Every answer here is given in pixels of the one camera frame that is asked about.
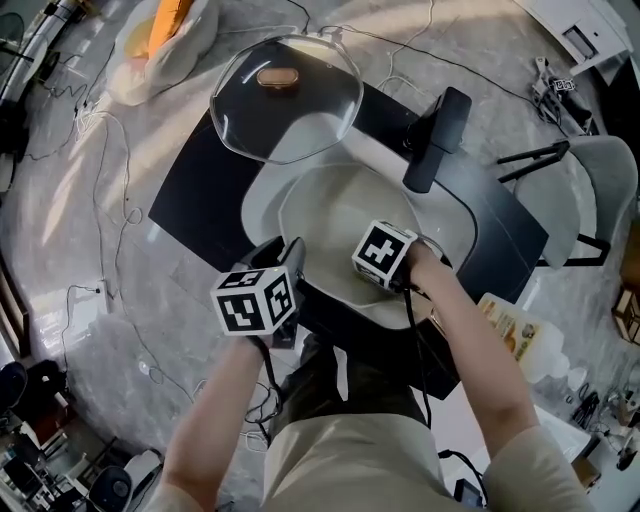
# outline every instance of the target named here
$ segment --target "black chair leg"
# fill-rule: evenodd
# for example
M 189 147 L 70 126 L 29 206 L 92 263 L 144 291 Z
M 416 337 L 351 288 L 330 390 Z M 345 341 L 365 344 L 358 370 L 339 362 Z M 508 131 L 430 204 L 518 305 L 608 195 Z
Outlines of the black chair leg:
M 564 155 L 567 154 L 571 145 L 569 141 L 563 140 L 560 142 L 556 142 L 551 146 L 546 148 L 536 149 L 533 151 L 527 151 L 526 153 L 519 153 L 517 155 L 508 156 L 505 158 L 500 158 L 497 163 L 505 164 L 508 162 L 515 162 L 517 160 L 524 160 L 526 158 L 533 158 L 535 161 L 530 163 L 529 165 L 524 166 L 522 169 L 518 169 L 517 171 L 513 171 L 501 178 L 498 178 L 500 183 L 507 183 L 511 180 L 517 180 L 530 174 L 534 171 L 542 169 L 543 167 L 547 167 L 549 165 L 558 163 L 560 160 L 564 158 Z
M 604 265 L 604 262 L 607 260 L 607 256 L 609 255 L 609 251 L 611 250 L 611 244 L 609 242 L 598 240 L 597 238 L 591 238 L 590 236 L 583 235 L 582 233 L 578 235 L 578 242 L 600 249 L 600 256 L 596 256 L 595 258 L 569 258 L 563 265 L 564 267 L 601 267 Z M 536 263 L 536 267 L 548 266 L 549 264 L 545 260 L 539 260 L 538 263 Z

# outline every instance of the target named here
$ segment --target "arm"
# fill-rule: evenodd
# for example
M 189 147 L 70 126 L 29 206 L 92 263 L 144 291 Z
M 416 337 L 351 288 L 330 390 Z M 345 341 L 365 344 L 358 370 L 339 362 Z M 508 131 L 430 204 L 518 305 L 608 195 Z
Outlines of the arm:
M 451 269 L 422 243 L 413 244 L 408 257 L 411 281 L 433 302 L 493 458 L 520 432 L 539 424 L 528 385 L 518 363 Z M 422 315 L 430 313 L 428 301 L 416 302 Z
M 179 487 L 203 510 L 215 505 L 262 362 L 249 340 L 233 340 L 169 443 L 161 484 Z

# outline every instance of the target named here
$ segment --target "orange item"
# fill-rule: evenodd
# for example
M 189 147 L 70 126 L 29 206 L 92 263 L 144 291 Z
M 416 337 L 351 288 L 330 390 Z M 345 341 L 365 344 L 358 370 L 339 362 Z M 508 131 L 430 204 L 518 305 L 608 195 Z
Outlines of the orange item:
M 193 0 L 161 0 L 149 38 L 149 58 L 180 28 Z
M 124 43 L 124 54 L 127 57 L 131 59 L 149 58 L 149 39 L 151 38 L 151 30 L 154 22 L 155 18 L 150 18 L 133 29 L 129 38 Z

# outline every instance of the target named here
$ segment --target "marble floor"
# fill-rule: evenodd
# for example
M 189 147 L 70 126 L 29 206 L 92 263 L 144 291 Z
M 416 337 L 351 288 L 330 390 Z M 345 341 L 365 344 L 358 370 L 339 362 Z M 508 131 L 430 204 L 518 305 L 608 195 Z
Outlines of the marble floor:
M 397 40 L 407 40 L 429 16 L 426 2 L 409 0 L 304 3 L 312 31 L 346 23 Z M 75 124 L 74 105 L 82 94 L 56 99 L 34 86 L 27 103 L 28 153 L 37 161 L 25 158 L 3 198 L 0 248 L 31 313 L 34 356 L 55 358 L 65 366 L 61 334 L 67 325 L 69 294 L 72 321 L 64 339 L 71 387 L 82 415 L 105 437 L 117 435 L 133 447 L 163 451 L 190 405 L 187 395 L 206 378 L 225 340 L 209 296 L 218 272 L 155 225 L 147 213 L 206 111 L 224 63 L 249 44 L 290 29 L 223 32 L 278 25 L 301 28 L 304 17 L 284 0 L 222 1 L 221 34 L 190 77 L 147 103 L 125 107 L 104 92 L 100 71 L 134 4 L 108 0 L 102 19 L 86 19 L 60 40 L 61 50 L 81 57 L 70 60 L 68 68 L 59 67 L 47 84 L 77 91 L 95 81 L 86 108 L 84 99 L 79 103 Z M 343 43 L 366 82 L 375 85 L 387 76 L 394 46 L 350 33 L 343 34 Z M 433 22 L 413 44 L 472 66 L 525 96 L 534 79 L 535 57 L 546 56 L 561 74 L 568 74 L 572 65 L 564 50 L 511 0 L 435 0 Z M 557 127 L 540 121 L 530 105 L 459 67 L 403 50 L 395 56 L 394 74 L 415 88 L 393 80 L 386 92 L 416 112 L 426 110 L 447 86 L 471 96 L 463 147 L 487 166 L 499 156 L 561 137 Z M 585 96 L 594 99 L 589 78 L 581 77 L 579 83 Z M 595 99 L 591 107 L 597 110 Z M 116 121 L 88 116 L 88 111 L 109 112 L 122 123 L 129 155 Z M 66 140 L 72 125 L 69 143 L 40 159 Z M 594 230 L 594 200 L 584 173 L 570 159 L 558 167 L 572 180 L 582 232 L 589 234 Z M 133 208 L 140 208 L 141 221 L 126 224 L 124 218 Z M 588 381 L 602 393 L 624 382 L 631 364 L 640 358 L 638 347 L 619 339 L 609 314 L 630 219 L 631 211 L 605 266 L 537 270 L 525 293 L 531 296 L 530 311 L 564 332 L 572 366 L 587 368 Z M 81 289 L 69 289 L 95 287 L 102 279 L 113 298 L 87 297 Z M 168 377 L 151 370 L 151 379 L 149 368 L 154 365 Z M 274 365 L 280 377 L 291 370 L 284 361 L 275 360 Z M 546 379 L 534 391 L 536 401 L 550 412 L 565 419 L 571 413 L 572 407 L 564 402 L 569 393 L 566 379 Z M 257 389 L 256 399 L 260 393 Z M 244 438 L 239 440 L 221 503 L 233 501 L 237 510 L 257 508 L 263 457 L 247 449 Z

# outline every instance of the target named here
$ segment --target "black faucet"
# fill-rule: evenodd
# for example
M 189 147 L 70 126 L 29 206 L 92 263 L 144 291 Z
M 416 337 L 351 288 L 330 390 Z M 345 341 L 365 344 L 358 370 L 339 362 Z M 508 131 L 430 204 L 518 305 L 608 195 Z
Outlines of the black faucet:
M 412 192 L 431 190 L 442 157 L 457 151 L 469 119 L 471 98 L 448 87 L 408 131 L 405 146 L 413 152 L 402 182 Z

